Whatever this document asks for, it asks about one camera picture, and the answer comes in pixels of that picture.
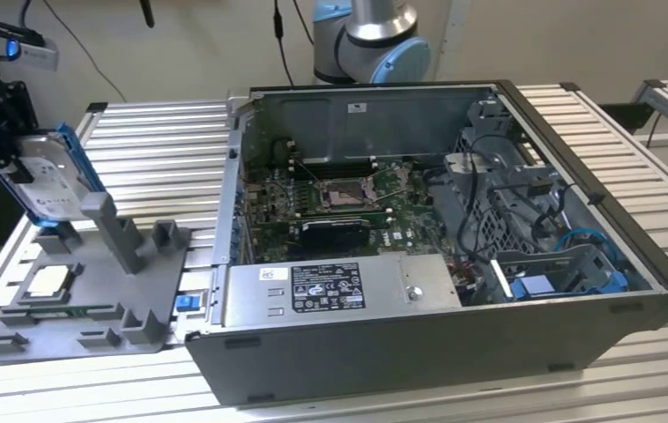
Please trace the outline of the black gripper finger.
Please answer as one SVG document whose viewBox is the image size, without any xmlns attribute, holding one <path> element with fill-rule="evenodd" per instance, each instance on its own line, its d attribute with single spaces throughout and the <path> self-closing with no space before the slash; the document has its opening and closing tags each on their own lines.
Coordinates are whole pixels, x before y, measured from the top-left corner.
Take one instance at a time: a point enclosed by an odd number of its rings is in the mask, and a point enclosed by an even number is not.
<svg viewBox="0 0 668 423">
<path fill-rule="evenodd" d="M 0 131 L 0 159 L 4 161 L 0 166 L 0 175 L 8 177 L 14 183 L 31 183 L 34 181 L 34 176 L 20 160 L 20 139 L 32 134 L 32 131 Z"/>
</svg>

